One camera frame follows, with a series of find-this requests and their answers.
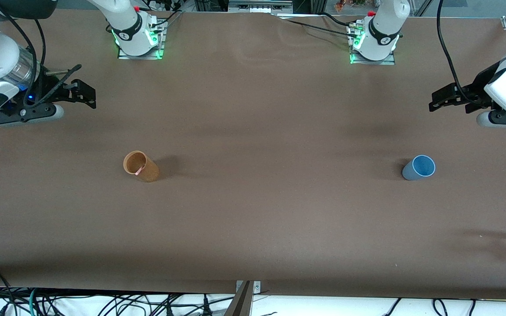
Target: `pink strip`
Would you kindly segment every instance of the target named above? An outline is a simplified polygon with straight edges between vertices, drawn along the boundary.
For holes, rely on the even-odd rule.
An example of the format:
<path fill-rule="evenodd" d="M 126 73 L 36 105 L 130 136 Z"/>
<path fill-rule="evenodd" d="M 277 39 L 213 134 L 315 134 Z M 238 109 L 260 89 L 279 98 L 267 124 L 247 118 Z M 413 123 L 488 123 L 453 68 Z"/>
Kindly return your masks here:
<path fill-rule="evenodd" d="M 137 176 L 138 176 L 138 174 L 139 174 L 140 172 L 142 172 L 142 169 L 144 169 L 144 166 L 141 166 L 141 167 L 140 167 L 140 169 L 138 169 L 138 171 L 136 171 L 136 175 L 137 175 Z"/>

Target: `tan cup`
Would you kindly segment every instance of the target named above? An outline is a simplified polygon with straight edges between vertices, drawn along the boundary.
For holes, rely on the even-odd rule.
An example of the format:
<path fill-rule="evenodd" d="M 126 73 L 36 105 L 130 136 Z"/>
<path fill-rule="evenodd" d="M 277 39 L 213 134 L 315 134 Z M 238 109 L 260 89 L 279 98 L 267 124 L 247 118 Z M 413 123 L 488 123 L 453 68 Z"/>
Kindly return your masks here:
<path fill-rule="evenodd" d="M 139 150 L 134 150 L 126 155 L 124 170 L 129 174 L 134 174 L 144 182 L 153 182 L 159 178 L 159 167 Z"/>

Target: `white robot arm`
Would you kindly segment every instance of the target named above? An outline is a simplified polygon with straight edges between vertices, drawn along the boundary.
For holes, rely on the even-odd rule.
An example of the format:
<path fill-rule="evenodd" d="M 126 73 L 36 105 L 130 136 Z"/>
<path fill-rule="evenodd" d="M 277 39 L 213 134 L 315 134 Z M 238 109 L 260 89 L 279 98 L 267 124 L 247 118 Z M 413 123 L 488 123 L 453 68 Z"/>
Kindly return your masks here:
<path fill-rule="evenodd" d="M 506 128 L 506 56 L 480 72 L 471 84 L 462 87 L 462 92 L 464 95 L 455 83 L 433 92 L 429 111 L 462 104 L 465 104 L 468 114 L 489 108 L 490 111 L 478 115 L 477 123 L 480 126 Z"/>
<path fill-rule="evenodd" d="M 139 56 L 157 46 L 157 37 L 150 36 L 153 24 L 157 22 L 155 16 L 139 12 L 129 0 L 88 1 L 107 18 L 116 42 L 125 54 Z M 0 0 L 0 21 L 8 20 L 10 16 L 47 18 L 55 6 L 53 0 Z M 64 110 L 52 104 L 55 101 L 84 102 L 91 108 L 96 107 L 93 88 L 81 80 L 66 85 L 64 80 L 47 73 L 48 70 L 38 61 L 33 65 L 33 56 L 28 50 L 0 32 L 0 125 L 58 119 Z"/>
<path fill-rule="evenodd" d="M 357 20 L 355 28 L 347 27 L 348 32 L 358 35 L 352 40 L 352 48 L 367 60 L 387 58 L 395 50 L 401 27 L 410 12 L 411 6 L 407 0 L 382 1 L 376 15 Z"/>

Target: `brown tabletop surface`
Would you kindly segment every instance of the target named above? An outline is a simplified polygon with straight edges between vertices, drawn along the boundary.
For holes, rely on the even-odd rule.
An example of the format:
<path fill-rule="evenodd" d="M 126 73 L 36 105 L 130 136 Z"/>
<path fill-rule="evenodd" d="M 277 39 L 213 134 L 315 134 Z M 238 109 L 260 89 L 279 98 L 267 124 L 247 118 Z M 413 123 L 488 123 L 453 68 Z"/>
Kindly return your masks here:
<path fill-rule="evenodd" d="M 506 54 L 497 19 L 442 23 L 462 84 Z M 506 298 L 506 129 L 429 113 L 453 81 L 433 18 L 407 20 L 395 66 L 351 65 L 342 36 L 269 14 L 185 13 L 160 61 L 118 60 L 106 25 L 42 21 L 46 66 L 82 64 L 96 110 L 0 127 L 12 286 Z M 132 150 L 164 178 L 124 172 Z M 436 173 L 403 180 L 417 154 Z"/>

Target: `wire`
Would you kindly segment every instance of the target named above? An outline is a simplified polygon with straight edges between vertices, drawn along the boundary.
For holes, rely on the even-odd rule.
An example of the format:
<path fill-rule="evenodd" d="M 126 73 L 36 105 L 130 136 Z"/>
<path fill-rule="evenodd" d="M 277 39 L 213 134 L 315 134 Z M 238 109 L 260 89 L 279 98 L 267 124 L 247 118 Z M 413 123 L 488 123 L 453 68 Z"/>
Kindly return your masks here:
<path fill-rule="evenodd" d="M 40 40 L 42 41 L 42 56 L 40 57 L 40 64 L 43 65 L 46 60 L 46 38 L 44 38 L 44 31 L 42 30 L 42 26 L 40 26 L 40 22 L 38 22 L 38 20 L 34 20 L 34 22 L 36 22 L 36 27 L 40 33 Z"/>
<path fill-rule="evenodd" d="M 153 9 L 151 8 L 151 6 L 149 6 L 149 1 L 147 1 L 147 2 L 146 2 L 145 0 L 142 0 L 142 2 L 143 2 L 144 4 L 146 4 L 146 6 L 148 7 L 148 9 L 150 9 L 150 10 L 152 10 L 152 11 L 153 11 Z"/>
<path fill-rule="evenodd" d="M 233 296 L 231 296 L 231 298 L 221 298 L 219 300 L 215 300 L 215 301 L 210 302 L 209 305 L 216 304 L 218 302 L 223 302 L 223 301 L 231 300 L 232 298 L 233 298 Z M 197 310 L 199 310 L 199 309 L 201 309 L 203 307 L 204 307 L 204 305 L 203 306 L 199 306 L 199 307 L 195 308 L 194 310 L 191 310 L 187 314 L 184 314 L 184 316 L 190 316 L 193 312 L 196 312 Z"/>
<path fill-rule="evenodd" d="M 1 282 L 4 283 L 5 288 L 7 289 L 7 292 L 9 294 L 9 299 L 11 300 L 11 304 L 13 304 L 13 307 L 14 307 L 14 314 L 15 314 L 15 316 L 18 316 L 17 303 L 14 301 L 13 292 L 10 289 L 11 286 L 9 285 L 9 282 L 7 281 L 7 279 L 4 278 L 4 276 L 1 274 L 1 272 L 0 272 L 0 279 L 1 279 Z"/>
<path fill-rule="evenodd" d="M 29 297 L 30 316 L 35 316 L 34 315 L 34 306 L 33 306 L 34 292 L 36 292 L 36 288 L 34 288 L 32 292 L 30 292 L 30 297 Z"/>
<path fill-rule="evenodd" d="M 440 305 L 442 305 L 442 309 L 444 310 L 444 315 L 442 315 L 438 311 L 438 309 L 436 308 L 436 302 L 440 302 Z M 444 302 L 440 298 L 435 298 L 434 300 L 432 300 L 432 308 L 434 309 L 434 312 L 436 312 L 436 314 L 438 316 L 448 316 L 448 312 L 446 311 L 446 306 L 444 305 Z"/>
<path fill-rule="evenodd" d="M 384 316 L 391 316 L 391 314 L 394 312 L 395 310 L 395 307 L 399 304 L 399 302 L 401 301 L 401 298 L 398 298 L 394 304 L 392 305 L 392 307 L 390 308 L 390 311 L 387 312 Z"/>
<path fill-rule="evenodd" d="M 348 33 L 345 33 L 345 32 L 338 32 L 338 31 L 334 31 L 334 30 L 320 28 L 319 26 L 305 24 L 305 23 L 302 23 L 302 22 L 296 22 L 296 21 L 292 21 L 292 20 L 288 20 L 288 19 L 287 19 L 287 21 L 290 22 L 290 23 L 300 24 L 300 25 L 303 25 L 303 26 L 308 26 L 310 28 L 315 28 L 315 29 L 318 29 L 318 30 L 326 31 L 326 32 L 331 32 L 331 33 L 335 33 L 335 34 L 341 34 L 341 35 L 344 35 L 344 36 L 356 37 L 355 34 L 348 34 Z"/>
<path fill-rule="evenodd" d="M 476 299 L 472 299 L 472 307 L 470 307 L 470 311 L 468 312 L 468 316 L 472 316 L 473 309 L 476 308 Z"/>
<path fill-rule="evenodd" d="M 171 13 L 171 15 L 169 15 L 165 20 L 163 20 L 162 22 L 159 22 L 159 23 L 156 23 L 156 24 L 152 24 L 151 27 L 154 28 L 156 26 L 159 26 L 165 22 L 167 22 L 170 18 L 172 18 L 177 12 L 182 12 L 181 10 L 174 10 L 173 13 Z"/>
<path fill-rule="evenodd" d="M 436 302 L 440 302 L 440 305 L 442 306 L 442 309 L 444 310 L 444 315 L 442 315 L 438 311 L 438 309 L 436 308 Z M 434 309 L 434 312 L 436 312 L 436 314 L 438 316 L 448 316 L 448 311 L 446 310 L 446 306 L 444 305 L 444 302 L 440 298 L 435 298 L 434 300 L 432 300 L 432 308 Z M 472 306 L 470 307 L 470 310 L 468 312 L 468 316 L 472 316 L 474 308 L 476 308 L 476 299 L 472 298 Z"/>
<path fill-rule="evenodd" d="M 337 20 L 335 18 L 335 16 L 332 16 L 331 14 L 327 13 L 327 12 L 321 12 L 319 13 L 318 15 L 324 15 L 324 16 L 327 16 L 328 18 L 330 18 L 331 20 L 333 20 L 333 22 L 339 24 L 339 25 L 342 25 L 342 26 L 349 26 L 349 24 L 353 23 L 353 22 L 356 22 L 357 20 L 354 20 L 352 22 L 341 22 L 339 20 Z"/>
<path fill-rule="evenodd" d="M 50 89 L 50 91 L 48 91 L 42 98 L 40 98 L 40 100 L 30 105 L 29 108 L 34 108 L 39 104 L 46 102 L 46 100 L 48 100 L 52 96 L 52 94 L 54 94 L 54 92 L 56 92 L 56 90 L 58 90 L 58 88 L 60 88 L 66 82 L 66 80 L 68 80 L 68 78 L 70 78 L 70 76 L 74 72 L 78 71 L 80 68 L 81 64 L 76 64 L 76 66 L 68 70 L 68 72 L 62 77 L 62 79 L 60 79 L 58 82 L 56 82 L 56 84 L 54 84 L 54 86 L 52 87 L 52 89 Z"/>
<path fill-rule="evenodd" d="M 121 305 L 120 307 L 123 307 L 123 306 L 126 306 L 126 307 L 123 310 L 121 310 L 117 315 L 122 314 L 125 310 L 127 310 L 128 307 L 137 307 L 137 308 L 142 309 L 144 311 L 144 316 L 146 316 L 146 309 L 143 308 L 142 306 L 132 305 L 132 303 L 129 303 L 129 304 Z"/>
<path fill-rule="evenodd" d="M 464 90 L 462 90 L 462 86 L 460 85 L 460 81 L 458 80 L 458 76 L 456 74 L 456 70 L 454 68 L 454 64 L 452 63 L 452 58 L 450 57 L 450 53 L 448 52 L 448 49 L 446 49 L 446 44 L 444 44 L 444 39 L 442 38 L 442 32 L 440 30 L 440 13 L 442 11 L 442 3 L 444 0 L 439 0 L 438 2 L 438 10 L 436 12 L 436 32 L 438 35 L 438 40 L 440 41 L 440 46 L 442 46 L 442 51 L 444 52 L 444 55 L 446 56 L 446 60 L 448 61 L 448 67 L 450 67 L 450 72 L 452 72 L 452 77 L 454 77 L 454 82 L 456 84 L 456 88 L 458 88 L 458 92 L 460 92 L 460 95 L 462 98 L 466 99 L 466 101 L 473 103 L 473 104 L 481 104 L 481 102 L 476 102 L 470 100 L 468 96 L 464 93 Z"/>
<path fill-rule="evenodd" d="M 14 28 L 16 28 L 18 30 L 18 32 L 22 35 L 22 37 L 25 39 L 26 41 L 26 44 L 29 46 L 30 48 L 30 54 L 32 56 L 32 70 L 31 70 L 31 76 L 30 76 L 30 82 L 29 82 L 29 86 L 28 88 L 26 88 L 26 93 L 25 95 L 23 96 L 22 98 L 22 104 L 23 106 L 26 106 L 26 97 L 30 94 L 30 90 L 32 89 L 32 87 L 34 86 L 34 78 L 36 77 L 36 51 L 34 50 L 34 46 L 32 44 L 32 42 L 30 42 L 30 38 L 26 35 L 26 33 L 22 30 L 22 28 L 17 24 L 17 22 L 14 21 L 14 19 L 12 18 L 12 16 L 10 16 L 5 10 L 3 10 L 0 6 L 0 12 L 2 12 L 4 14 L 4 16 L 6 18 L 8 18 L 9 22 L 11 22 L 11 24 L 13 24 Z"/>

